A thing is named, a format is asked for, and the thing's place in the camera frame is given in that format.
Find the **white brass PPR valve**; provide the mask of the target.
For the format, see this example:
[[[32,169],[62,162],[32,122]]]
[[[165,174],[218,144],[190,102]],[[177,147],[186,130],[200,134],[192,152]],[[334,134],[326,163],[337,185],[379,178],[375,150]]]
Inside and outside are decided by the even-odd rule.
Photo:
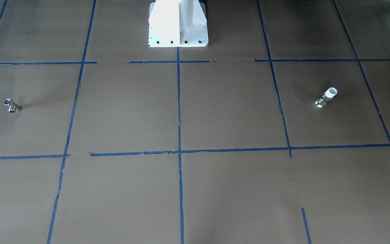
[[[324,93],[319,96],[316,101],[315,105],[316,107],[322,108],[324,107],[329,101],[333,100],[333,98],[337,95],[338,91],[334,87],[328,88]]]

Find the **chrome angle pipe fitting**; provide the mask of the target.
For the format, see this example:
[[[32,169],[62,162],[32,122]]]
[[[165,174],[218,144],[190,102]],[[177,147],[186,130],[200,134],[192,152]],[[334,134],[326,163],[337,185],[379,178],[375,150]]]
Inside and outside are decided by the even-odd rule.
[[[8,111],[10,113],[15,113],[22,110],[22,107],[17,105],[11,98],[5,99],[4,105],[8,107]]]

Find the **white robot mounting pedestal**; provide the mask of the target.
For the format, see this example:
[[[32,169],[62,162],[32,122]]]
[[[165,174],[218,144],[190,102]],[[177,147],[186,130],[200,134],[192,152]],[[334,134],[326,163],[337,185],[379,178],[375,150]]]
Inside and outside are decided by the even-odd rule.
[[[148,47],[205,47],[209,43],[206,4],[199,0],[150,3]]]

